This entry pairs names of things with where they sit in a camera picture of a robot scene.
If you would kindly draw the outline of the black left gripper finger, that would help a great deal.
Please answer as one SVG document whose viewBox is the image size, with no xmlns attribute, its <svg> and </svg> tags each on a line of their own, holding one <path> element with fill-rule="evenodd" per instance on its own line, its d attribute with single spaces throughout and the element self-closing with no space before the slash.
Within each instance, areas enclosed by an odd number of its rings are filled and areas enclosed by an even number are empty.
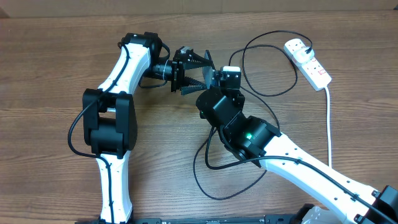
<svg viewBox="0 0 398 224">
<path fill-rule="evenodd" d="M 204 57 L 196 54 L 193 49 L 186 51 L 186 59 L 183 61 L 183 68 L 190 70 L 194 68 L 211 67 L 214 68 L 214 63 L 209 50 L 205 50 Z"/>
<path fill-rule="evenodd" d="M 194 78 L 185 77 L 183 79 L 183 85 L 180 88 L 181 95 L 187 95 L 196 91 L 206 90 L 207 86 L 205 83 L 198 81 Z"/>
</svg>

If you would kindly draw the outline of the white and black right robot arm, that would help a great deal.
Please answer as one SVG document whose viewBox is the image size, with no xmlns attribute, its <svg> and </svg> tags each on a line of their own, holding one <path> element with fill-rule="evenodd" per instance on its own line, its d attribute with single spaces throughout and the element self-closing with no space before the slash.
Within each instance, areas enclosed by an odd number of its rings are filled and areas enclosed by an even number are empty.
<svg viewBox="0 0 398 224">
<path fill-rule="evenodd" d="M 295 184 L 326 208 L 305 205 L 296 223 L 397 223 L 397 190 L 350 179 L 299 148 L 279 128 L 243 115 L 241 73 L 226 67 L 204 72 L 196 106 L 217 131 L 236 165 L 252 162 Z"/>
</svg>

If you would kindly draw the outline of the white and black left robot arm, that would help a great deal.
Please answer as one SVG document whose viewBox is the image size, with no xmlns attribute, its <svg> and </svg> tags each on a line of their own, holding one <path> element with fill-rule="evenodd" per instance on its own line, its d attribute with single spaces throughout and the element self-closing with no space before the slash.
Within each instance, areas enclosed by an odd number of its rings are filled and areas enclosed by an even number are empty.
<svg viewBox="0 0 398 224">
<path fill-rule="evenodd" d="M 137 140 L 133 95 L 141 80 L 147 77 L 170 83 L 172 91 L 185 95 L 206 88 L 186 77 L 186 70 L 214 67 L 209 51 L 201 57 L 190 47 L 161 56 L 168 46 L 156 33 L 128 33 L 118 46 L 121 54 L 109 77 L 98 88 L 86 89 L 82 99 L 84 140 L 101 177 L 103 204 L 97 223 L 132 222 L 128 162 Z"/>
</svg>

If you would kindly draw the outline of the smartphone with blue-white screen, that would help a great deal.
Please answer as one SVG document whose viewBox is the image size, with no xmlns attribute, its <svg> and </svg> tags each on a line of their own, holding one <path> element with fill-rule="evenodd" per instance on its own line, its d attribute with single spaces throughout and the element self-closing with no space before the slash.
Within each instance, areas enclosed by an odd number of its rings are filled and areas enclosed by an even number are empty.
<svg viewBox="0 0 398 224">
<path fill-rule="evenodd" d="M 202 68 L 203 79 L 205 81 L 206 89 L 210 89 L 215 82 L 215 67 L 214 65 Z"/>
</svg>

